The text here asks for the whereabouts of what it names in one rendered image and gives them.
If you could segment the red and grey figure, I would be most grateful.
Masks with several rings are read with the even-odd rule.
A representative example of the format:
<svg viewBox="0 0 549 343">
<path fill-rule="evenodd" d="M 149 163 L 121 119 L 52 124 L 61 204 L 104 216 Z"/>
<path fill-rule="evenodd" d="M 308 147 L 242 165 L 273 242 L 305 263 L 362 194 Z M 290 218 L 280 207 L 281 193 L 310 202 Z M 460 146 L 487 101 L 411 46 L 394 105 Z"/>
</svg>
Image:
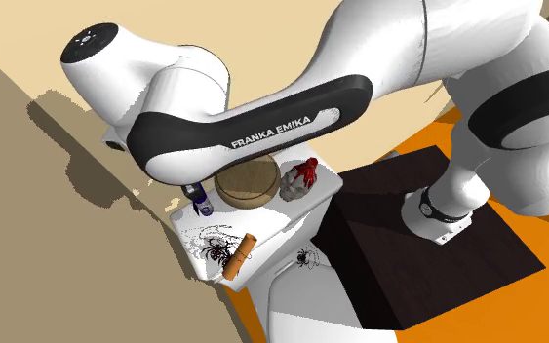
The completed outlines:
<svg viewBox="0 0 549 343">
<path fill-rule="evenodd" d="M 294 201 L 309 193 L 317 181 L 316 168 L 318 160 L 309 158 L 305 162 L 293 166 L 281 178 L 280 197 L 286 201 Z"/>
</svg>

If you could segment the round wooden bowl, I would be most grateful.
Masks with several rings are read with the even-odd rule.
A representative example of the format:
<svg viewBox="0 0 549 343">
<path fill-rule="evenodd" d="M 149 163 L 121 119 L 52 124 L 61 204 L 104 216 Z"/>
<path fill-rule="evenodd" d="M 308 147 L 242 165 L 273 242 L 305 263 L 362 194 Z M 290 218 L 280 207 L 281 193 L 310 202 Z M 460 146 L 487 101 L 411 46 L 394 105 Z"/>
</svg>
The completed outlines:
<svg viewBox="0 0 549 343">
<path fill-rule="evenodd" d="M 227 205 L 242 210 L 258 208 L 271 201 L 280 182 L 279 165 L 270 155 L 237 164 L 214 178 L 220 198 Z"/>
</svg>

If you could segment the blue glass bottle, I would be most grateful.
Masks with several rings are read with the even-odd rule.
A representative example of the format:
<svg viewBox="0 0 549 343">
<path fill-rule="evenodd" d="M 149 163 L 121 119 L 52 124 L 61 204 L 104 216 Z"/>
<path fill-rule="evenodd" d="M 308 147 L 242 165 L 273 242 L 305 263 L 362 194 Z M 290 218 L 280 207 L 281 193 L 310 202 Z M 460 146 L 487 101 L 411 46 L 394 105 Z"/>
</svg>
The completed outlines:
<svg viewBox="0 0 549 343">
<path fill-rule="evenodd" d="M 186 198 L 188 198 L 197 214 L 210 216 L 214 212 L 214 207 L 210 202 L 206 191 L 200 182 L 183 185 L 181 190 Z"/>
</svg>

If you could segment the orange cylinder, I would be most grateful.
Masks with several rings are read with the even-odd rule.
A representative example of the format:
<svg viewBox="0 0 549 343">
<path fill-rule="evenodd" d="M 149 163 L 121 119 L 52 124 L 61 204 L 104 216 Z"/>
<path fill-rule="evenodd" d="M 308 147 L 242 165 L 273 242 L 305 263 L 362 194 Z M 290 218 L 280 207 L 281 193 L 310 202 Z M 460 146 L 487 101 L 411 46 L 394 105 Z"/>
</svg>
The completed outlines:
<svg viewBox="0 0 549 343">
<path fill-rule="evenodd" d="M 238 275 L 242 265 L 245 263 L 252 249 L 257 242 L 257 238 L 247 233 L 232 256 L 229 258 L 221 275 L 228 281 L 233 281 Z"/>
</svg>

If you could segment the white toilet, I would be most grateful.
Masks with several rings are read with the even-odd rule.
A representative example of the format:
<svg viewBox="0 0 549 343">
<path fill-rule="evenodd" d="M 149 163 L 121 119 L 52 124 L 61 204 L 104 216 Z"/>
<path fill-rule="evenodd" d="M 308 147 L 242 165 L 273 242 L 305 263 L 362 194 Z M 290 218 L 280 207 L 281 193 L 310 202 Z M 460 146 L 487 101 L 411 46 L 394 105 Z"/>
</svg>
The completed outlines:
<svg viewBox="0 0 549 343">
<path fill-rule="evenodd" d="M 200 280 L 250 294 L 268 343 L 398 343 L 394 330 L 360 324 L 339 268 L 311 242 L 343 184 L 324 161 L 316 173 L 304 197 L 286 202 L 275 195 L 251 210 L 227 205 L 212 190 L 214 213 L 185 206 L 171 215 L 174 230 Z M 222 270 L 247 233 L 257 242 L 228 281 Z"/>
</svg>

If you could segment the dark brown robot stand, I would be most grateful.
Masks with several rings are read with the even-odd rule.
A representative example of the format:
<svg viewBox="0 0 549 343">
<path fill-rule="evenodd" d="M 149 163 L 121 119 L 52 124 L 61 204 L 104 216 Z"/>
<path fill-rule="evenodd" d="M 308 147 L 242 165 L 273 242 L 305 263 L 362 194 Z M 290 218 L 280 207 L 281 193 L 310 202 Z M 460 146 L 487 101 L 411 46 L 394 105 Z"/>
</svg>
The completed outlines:
<svg viewBox="0 0 549 343">
<path fill-rule="evenodd" d="M 543 269 L 490 205 L 443 245 L 406 227 L 405 195 L 434 183 L 448 163 L 430 146 L 341 174 L 312 242 L 336 270 L 362 327 L 407 329 Z"/>
</svg>

